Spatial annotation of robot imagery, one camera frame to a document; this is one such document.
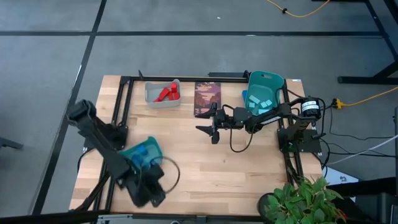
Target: yellow cable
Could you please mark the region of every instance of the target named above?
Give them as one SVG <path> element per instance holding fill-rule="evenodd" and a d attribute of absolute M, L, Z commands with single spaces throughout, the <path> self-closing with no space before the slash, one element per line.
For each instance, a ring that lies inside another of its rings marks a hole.
<path fill-rule="evenodd" d="M 390 93 L 390 92 L 392 92 L 394 90 L 398 90 L 398 87 L 395 87 L 395 88 L 393 88 L 391 90 L 385 91 L 384 93 L 379 93 L 377 95 L 371 96 L 371 97 L 369 97 L 369 98 L 367 98 L 365 100 L 361 100 L 361 101 L 358 101 L 356 103 L 345 104 L 345 103 L 341 102 L 341 106 L 355 106 L 355 105 L 358 105 L 360 103 L 364 103 L 364 102 L 366 102 L 368 100 L 375 99 L 376 97 L 382 96 L 384 94 Z"/>
<path fill-rule="evenodd" d="M 280 9 L 281 11 L 284 10 L 282 7 L 278 6 L 276 3 L 272 2 L 271 0 L 267 0 L 267 2 L 269 2 L 269 3 L 273 4 L 274 6 L 278 7 L 278 9 Z M 318 9 L 316 9 L 316 10 L 314 10 L 314 11 L 312 11 L 312 12 L 306 14 L 306 15 L 296 16 L 295 14 L 291 14 L 291 13 L 288 12 L 287 10 L 286 10 L 285 13 L 288 14 L 288 15 L 290 15 L 290 16 L 296 17 L 296 18 L 304 18 L 304 17 L 310 16 L 310 15 L 316 13 L 319 9 L 323 8 L 326 4 L 328 4 L 328 2 L 330 2 L 330 0 L 327 0 L 327 1 L 326 1 L 325 3 L 323 3 Z"/>

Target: wooden tabletop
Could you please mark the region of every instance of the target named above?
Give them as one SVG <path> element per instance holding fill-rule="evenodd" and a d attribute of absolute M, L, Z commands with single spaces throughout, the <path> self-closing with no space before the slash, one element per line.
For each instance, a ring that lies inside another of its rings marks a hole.
<path fill-rule="evenodd" d="M 98 117 L 105 123 L 111 121 L 119 81 L 120 76 L 107 75 L 103 78 L 96 108 Z M 300 80 L 287 80 L 287 86 L 293 92 L 304 95 Z M 244 106 L 242 91 L 246 88 L 247 83 L 222 83 L 222 104 Z M 150 203 L 144 208 L 137 208 L 126 189 L 115 187 L 111 212 L 258 216 L 256 204 L 260 196 L 283 187 L 287 182 L 285 164 L 277 142 L 278 124 L 275 122 L 264 126 L 253 136 L 250 147 L 242 153 L 234 153 L 229 148 L 229 131 L 220 130 L 219 143 L 212 145 L 210 137 L 195 128 L 196 125 L 211 125 L 211 120 L 194 118 L 194 89 L 194 82 L 181 82 L 180 106 L 151 109 L 145 103 L 144 82 L 134 82 L 126 149 L 145 141 L 148 136 L 155 137 L 164 155 L 177 162 L 181 178 L 174 191 L 166 195 L 157 208 Z M 289 97 L 290 100 L 295 98 L 293 95 Z M 242 149 L 249 137 L 244 130 L 234 130 L 234 149 Z M 320 163 L 313 155 L 300 155 L 305 176 L 316 179 L 322 175 Z M 82 159 L 71 209 L 79 206 L 98 183 L 101 165 L 102 157 L 96 150 Z M 164 161 L 162 168 L 165 176 L 160 183 L 167 190 L 174 184 L 177 170 L 169 161 Z M 104 208 L 107 192 L 108 184 L 104 187 L 101 208 Z"/>

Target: gray plastic bin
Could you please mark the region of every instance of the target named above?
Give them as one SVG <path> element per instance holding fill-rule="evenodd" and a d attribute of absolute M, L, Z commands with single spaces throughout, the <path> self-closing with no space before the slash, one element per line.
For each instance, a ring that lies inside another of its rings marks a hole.
<path fill-rule="evenodd" d="M 180 98 L 178 100 L 170 101 L 168 96 L 166 96 L 163 101 L 154 103 L 154 101 L 159 97 L 160 92 L 162 92 L 164 88 L 169 88 L 169 90 L 171 90 L 172 83 L 177 84 L 177 91 L 180 93 Z M 178 106 L 181 102 L 181 97 L 182 94 L 180 88 L 180 80 L 178 79 L 175 79 L 172 82 L 145 83 L 145 102 L 147 102 L 150 108 L 168 108 Z"/>

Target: white cable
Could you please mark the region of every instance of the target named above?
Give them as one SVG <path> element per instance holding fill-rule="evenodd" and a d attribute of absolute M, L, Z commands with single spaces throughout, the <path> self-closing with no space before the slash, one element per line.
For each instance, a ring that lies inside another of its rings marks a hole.
<path fill-rule="evenodd" d="M 357 153 L 357 154 L 355 154 L 355 155 L 348 156 L 348 157 L 346 157 L 346 158 L 344 158 L 344 159 L 340 159 L 340 160 L 338 160 L 338 161 L 328 163 L 328 165 L 332 165 L 332 164 L 336 164 L 336 163 L 339 163 L 339 162 L 343 162 L 344 160 L 351 159 L 352 157 L 355 157 L 355 156 L 360 155 L 360 154 L 362 154 L 362 153 L 365 153 L 365 152 L 368 152 L 368 151 L 372 151 L 372 150 L 374 150 L 374 149 L 377 149 L 378 147 L 381 147 L 381 146 L 383 146 L 383 145 L 385 145 L 385 144 L 391 142 L 392 140 L 394 140 L 394 139 L 396 139 L 396 138 L 398 138 L 398 134 L 397 134 L 396 136 L 394 136 L 394 137 L 388 139 L 387 141 L 378 144 L 377 146 L 374 146 L 374 147 L 372 147 L 372 148 L 370 148 L 370 149 L 367 149 L 367 150 L 365 150 L 365 151 L 359 152 L 359 153 Z"/>

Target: plant pot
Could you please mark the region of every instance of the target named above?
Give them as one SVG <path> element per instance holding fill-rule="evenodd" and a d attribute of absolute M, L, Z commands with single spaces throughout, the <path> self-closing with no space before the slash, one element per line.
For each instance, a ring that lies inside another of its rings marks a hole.
<path fill-rule="evenodd" d="M 259 212 L 264 223 L 273 223 L 273 221 L 266 217 L 266 209 L 264 208 L 265 205 L 269 205 L 268 195 L 274 195 L 274 193 L 266 193 L 260 197 L 259 201 L 257 202 L 257 211 Z"/>

